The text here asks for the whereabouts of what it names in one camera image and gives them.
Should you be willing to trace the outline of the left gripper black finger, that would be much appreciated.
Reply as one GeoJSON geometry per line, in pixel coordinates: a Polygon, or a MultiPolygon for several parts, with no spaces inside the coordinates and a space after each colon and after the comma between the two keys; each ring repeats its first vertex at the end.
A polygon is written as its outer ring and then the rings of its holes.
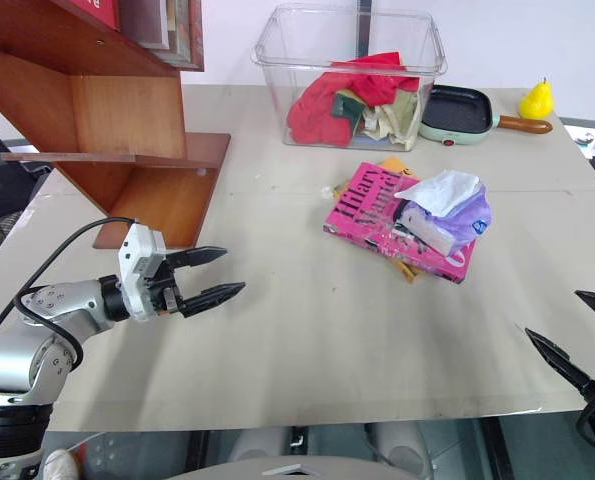
{"type": "Polygon", "coordinates": [[[218,307],[235,297],[245,286],[245,282],[236,282],[221,284],[202,290],[200,294],[182,301],[180,304],[180,313],[185,318],[188,318],[218,307]]]}
{"type": "Polygon", "coordinates": [[[195,267],[211,263],[227,253],[228,251],[225,248],[216,246],[180,250],[168,254],[168,264],[173,269],[195,267]]]}

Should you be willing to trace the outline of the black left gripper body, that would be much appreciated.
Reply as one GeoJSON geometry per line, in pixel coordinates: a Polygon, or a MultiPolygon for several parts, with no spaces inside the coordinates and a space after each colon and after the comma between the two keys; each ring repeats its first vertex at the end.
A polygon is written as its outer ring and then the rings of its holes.
{"type": "Polygon", "coordinates": [[[175,280],[175,270],[184,265],[184,253],[167,254],[156,267],[150,267],[144,276],[144,304],[148,312],[174,313],[182,301],[175,280]]]}

